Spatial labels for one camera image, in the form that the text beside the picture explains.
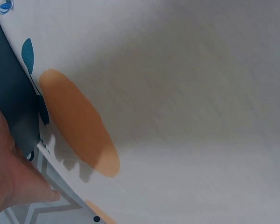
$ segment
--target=orange oval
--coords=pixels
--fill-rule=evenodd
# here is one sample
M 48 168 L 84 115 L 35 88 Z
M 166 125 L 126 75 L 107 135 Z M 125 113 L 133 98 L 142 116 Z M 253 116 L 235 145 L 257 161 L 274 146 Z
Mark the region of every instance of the orange oval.
M 51 118 L 77 156 L 104 176 L 118 174 L 118 153 L 91 102 L 57 70 L 46 70 L 39 81 Z
M 98 216 L 100 216 L 105 223 L 107 224 L 116 224 L 116 222 L 111 219 L 106 213 L 104 213 L 98 206 L 96 206 L 94 203 L 86 200 L 85 203 L 88 205 L 89 208 L 91 208 L 94 213 L 96 213 Z

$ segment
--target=finger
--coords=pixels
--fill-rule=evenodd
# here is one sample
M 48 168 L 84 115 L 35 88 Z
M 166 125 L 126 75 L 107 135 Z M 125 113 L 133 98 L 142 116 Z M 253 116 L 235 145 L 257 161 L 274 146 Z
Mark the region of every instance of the finger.
M 51 190 L 47 196 L 45 201 L 47 202 L 55 202 L 60 200 L 60 193 L 57 190 Z

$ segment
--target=skin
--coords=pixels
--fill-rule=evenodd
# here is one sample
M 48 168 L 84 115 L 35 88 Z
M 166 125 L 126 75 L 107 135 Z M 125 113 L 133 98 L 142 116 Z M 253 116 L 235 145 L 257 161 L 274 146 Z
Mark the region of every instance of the skin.
M 0 212 L 20 204 L 53 202 L 60 194 L 16 147 L 0 111 Z

